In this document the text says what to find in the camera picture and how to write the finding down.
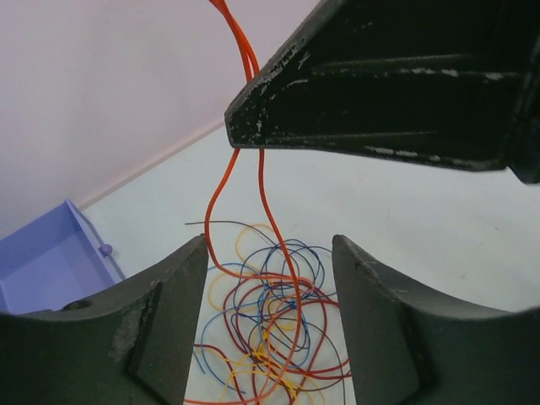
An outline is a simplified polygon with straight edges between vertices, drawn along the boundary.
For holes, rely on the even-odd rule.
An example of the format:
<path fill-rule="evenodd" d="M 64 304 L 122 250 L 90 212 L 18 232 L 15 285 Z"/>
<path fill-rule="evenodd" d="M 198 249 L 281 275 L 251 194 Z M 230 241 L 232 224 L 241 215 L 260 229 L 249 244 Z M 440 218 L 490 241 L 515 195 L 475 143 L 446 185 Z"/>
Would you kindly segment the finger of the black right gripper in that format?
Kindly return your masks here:
<path fill-rule="evenodd" d="M 539 181 L 536 1 L 321 1 L 224 114 L 238 149 Z"/>

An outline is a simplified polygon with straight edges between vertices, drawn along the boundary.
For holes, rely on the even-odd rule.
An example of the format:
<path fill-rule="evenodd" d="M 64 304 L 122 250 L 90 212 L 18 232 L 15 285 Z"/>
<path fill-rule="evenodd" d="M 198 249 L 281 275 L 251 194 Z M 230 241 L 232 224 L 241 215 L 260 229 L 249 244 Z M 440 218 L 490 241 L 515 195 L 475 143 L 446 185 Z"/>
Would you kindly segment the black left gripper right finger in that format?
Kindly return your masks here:
<path fill-rule="evenodd" d="M 444 294 L 343 235 L 332 267 L 357 403 L 538 403 L 538 309 Z"/>

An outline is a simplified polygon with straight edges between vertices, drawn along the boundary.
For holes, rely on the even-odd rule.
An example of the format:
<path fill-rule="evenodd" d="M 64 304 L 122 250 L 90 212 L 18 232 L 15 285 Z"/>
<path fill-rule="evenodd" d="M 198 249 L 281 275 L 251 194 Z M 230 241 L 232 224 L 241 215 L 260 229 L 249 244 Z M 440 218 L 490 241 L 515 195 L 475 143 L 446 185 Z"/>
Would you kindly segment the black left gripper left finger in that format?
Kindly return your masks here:
<path fill-rule="evenodd" d="M 60 310 L 2 315 L 2 403 L 182 403 L 207 269 L 199 235 Z"/>

